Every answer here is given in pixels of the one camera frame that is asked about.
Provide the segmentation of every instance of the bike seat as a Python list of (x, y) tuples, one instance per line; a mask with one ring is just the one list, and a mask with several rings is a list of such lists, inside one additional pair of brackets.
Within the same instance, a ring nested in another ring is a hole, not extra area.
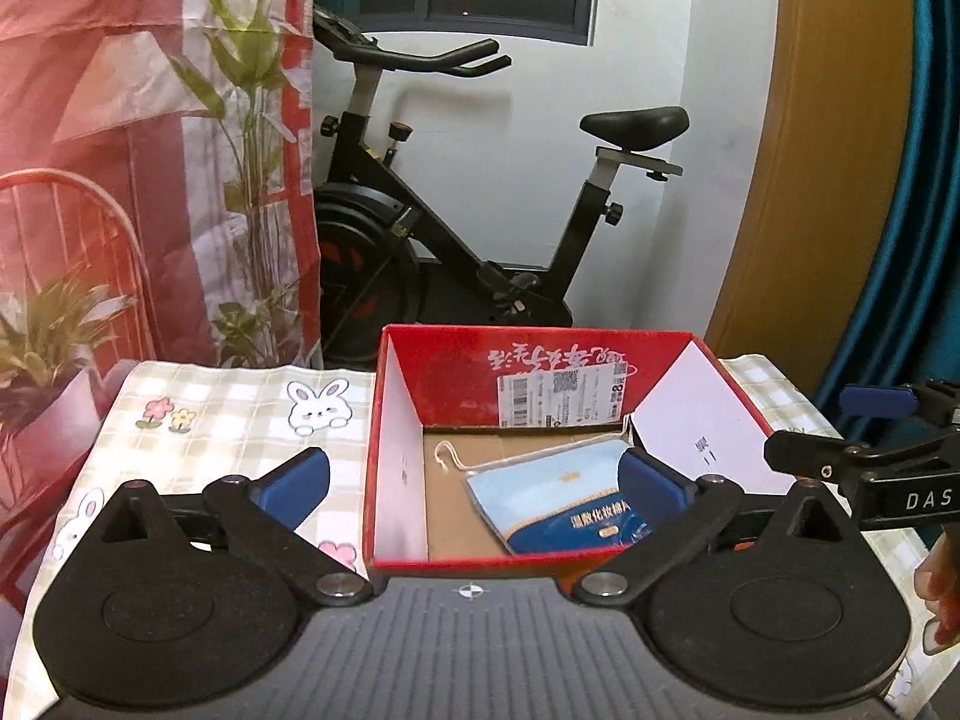
[(642, 111), (592, 113), (580, 119), (580, 129), (624, 151), (650, 151), (683, 135), (690, 118), (683, 108), (648, 108)]

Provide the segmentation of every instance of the screw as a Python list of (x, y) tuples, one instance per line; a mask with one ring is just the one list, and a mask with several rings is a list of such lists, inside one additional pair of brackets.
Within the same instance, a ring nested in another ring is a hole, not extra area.
[(580, 586), (590, 595), (611, 598), (623, 595), (630, 587), (630, 583), (626, 577), (614, 574), (613, 571), (597, 571), (594, 574), (587, 574), (580, 581)]
[(363, 578), (349, 571), (325, 574), (317, 580), (317, 589), (330, 598), (353, 598), (363, 592)]

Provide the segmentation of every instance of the bunny print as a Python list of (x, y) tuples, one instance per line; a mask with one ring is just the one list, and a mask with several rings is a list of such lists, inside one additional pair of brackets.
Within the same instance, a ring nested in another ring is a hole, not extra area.
[(80, 537), (86, 532), (94, 517), (104, 507), (104, 492), (99, 488), (90, 490), (77, 507), (77, 516), (64, 522), (54, 539), (53, 557), (57, 562), (66, 560), (77, 546)]
[(313, 435), (315, 430), (346, 426), (353, 417), (353, 411), (341, 394), (347, 391), (348, 386), (347, 379), (335, 379), (318, 395), (306, 384), (290, 382), (287, 385), (287, 395), (294, 405), (287, 421), (294, 433), (305, 439)]

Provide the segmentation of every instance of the bike handlebar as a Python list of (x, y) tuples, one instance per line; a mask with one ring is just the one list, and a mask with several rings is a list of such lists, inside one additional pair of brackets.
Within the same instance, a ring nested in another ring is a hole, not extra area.
[(334, 59), (383, 70), (445, 73), (462, 79), (476, 79), (508, 67), (512, 61), (508, 56), (498, 56), (476, 67), (463, 67), (500, 51), (500, 44), (490, 38), (436, 56), (388, 52), (378, 47), (376, 40), (368, 38), (352, 23), (319, 8), (314, 10), (313, 33), (321, 44), (333, 52)]
[(453, 70), (441, 71), (445, 76), (457, 76), (458, 79), (478, 79), (480, 76), (489, 76), (498, 70), (509, 68), (514, 64), (514, 60), (507, 55), (501, 55), (482, 65), (475, 65), (471, 68), (453, 68)]
[(500, 50), (498, 42), (490, 38), (437, 56), (387, 52), (380, 47), (354, 46), (349, 43), (327, 47), (333, 51), (334, 59), (354, 62), (358, 65), (371, 65), (383, 70), (406, 70), (411, 73), (446, 73), (457, 70), (467, 62), (486, 59)]

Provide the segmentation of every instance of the human hand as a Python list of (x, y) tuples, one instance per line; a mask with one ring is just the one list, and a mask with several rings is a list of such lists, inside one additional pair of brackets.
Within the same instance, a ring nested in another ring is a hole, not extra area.
[(923, 651), (928, 655), (942, 652), (960, 640), (960, 566), (954, 555), (954, 547), (960, 546), (954, 542), (959, 539), (957, 530), (950, 536), (942, 533), (913, 575), (917, 595), (934, 615), (923, 629)]

